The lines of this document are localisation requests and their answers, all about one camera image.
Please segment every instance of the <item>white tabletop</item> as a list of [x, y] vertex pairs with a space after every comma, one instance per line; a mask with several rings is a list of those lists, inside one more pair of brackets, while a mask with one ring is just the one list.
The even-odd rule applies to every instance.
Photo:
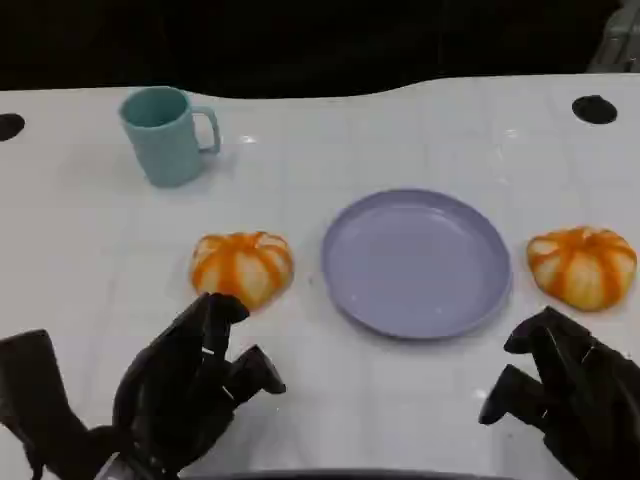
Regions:
[[[49, 331], [88, 425], [110, 422], [135, 353], [193, 300], [187, 269], [198, 238], [264, 229], [291, 243], [295, 281], [234, 327], [231, 354], [259, 344], [289, 391], [239, 409], [191, 473], [398, 467], [569, 478], [539, 432], [512, 418], [487, 428], [477, 417], [507, 362], [535, 370], [502, 351], [508, 334], [545, 304], [558, 306], [527, 271], [529, 237], [593, 224], [640, 248], [640, 76], [454, 79], [320, 100], [194, 95], [216, 109], [224, 153], [175, 190], [151, 187], [136, 164], [116, 115], [127, 92], [0, 93], [0, 110], [27, 121], [0, 143], [0, 336]], [[613, 102], [618, 120], [577, 120], [571, 103], [587, 94]], [[488, 327], [407, 344], [355, 327], [330, 304], [318, 267], [328, 223], [352, 200], [399, 186], [455, 195], [504, 236], [514, 291]], [[636, 292], [606, 313], [570, 313], [640, 355]], [[4, 477], [29, 478], [4, 430], [0, 462]]]

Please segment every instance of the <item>black wall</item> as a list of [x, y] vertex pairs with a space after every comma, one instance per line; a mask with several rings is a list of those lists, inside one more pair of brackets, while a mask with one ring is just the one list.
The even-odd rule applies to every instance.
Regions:
[[0, 0], [0, 88], [350, 95], [582, 72], [617, 0]]

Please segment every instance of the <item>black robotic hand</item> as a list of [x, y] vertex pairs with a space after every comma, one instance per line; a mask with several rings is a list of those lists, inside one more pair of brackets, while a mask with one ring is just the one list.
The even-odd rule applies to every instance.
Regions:
[[175, 480], [240, 404], [262, 389], [285, 391], [259, 347], [225, 360], [231, 325], [248, 316], [234, 297], [202, 295], [135, 358], [113, 425], [92, 430], [69, 406], [44, 330], [0, 340], [0, 423], [23, 443], [35, 480], [45, 466], [61, 480], [93, 480], [115, 455], [137, 479]]
[[258, 346], [225, 360], [231, 325], [249, 316], [235, 297], [202, 295], [135, 358], [116, 393], [113, 424], [166, 478], [205, 454], [233, 411], [260, 390], [286, 388]]
[[504, 349], [530, 353], [542, 383], [508, 365], [480, 414], [505, 413], [544, 433], [578, 479], [640, 476], [640, 369], [551, 307], [525, 320]]

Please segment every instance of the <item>mug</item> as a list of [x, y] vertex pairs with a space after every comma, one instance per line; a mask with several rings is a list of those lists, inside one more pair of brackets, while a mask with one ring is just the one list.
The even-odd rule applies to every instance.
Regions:
[[[192, 107], [176, 88], [149, 87], [131, 94], [120, 107], [120, 119], [149, 181], [157, 187], [177, 187], [204, 169], [203, 150], [220, 151], [220, 130], [213, 109]], [[200, 147], [194, 114], [206, 115], [214, 143]]]

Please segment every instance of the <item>toy pumpkin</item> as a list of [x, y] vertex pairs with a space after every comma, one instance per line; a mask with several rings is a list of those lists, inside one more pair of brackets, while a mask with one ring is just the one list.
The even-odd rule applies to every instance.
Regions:
[[196, 245], [191, 282], [198, 293], [224, 293], [255, 310], [293, 276], [287, 242], [265, 232], [207, 235]]
[[624, 297], [637, 264], [624, 238], [591, 227], [533, 238], [527, 246], [527, 260], [542, 290], [585, 311], [602, 310]]

